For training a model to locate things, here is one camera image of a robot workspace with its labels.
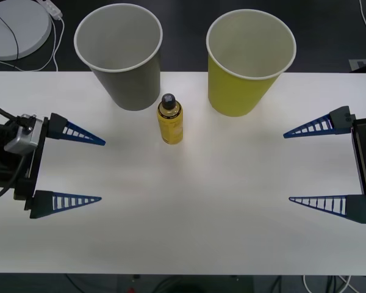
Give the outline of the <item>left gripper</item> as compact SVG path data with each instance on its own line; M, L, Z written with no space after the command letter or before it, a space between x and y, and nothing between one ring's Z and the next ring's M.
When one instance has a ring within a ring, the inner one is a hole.
M31 219L40 219L59 212L80 208L102 200L101 197L65 194L46 190L35 192L46 136L50 139L68 140L104 146L98 136L68 121L59 114L36 119L33 131L27 135L29 146L24 151L25 163L15 184L13 199L24 201L24 210Z

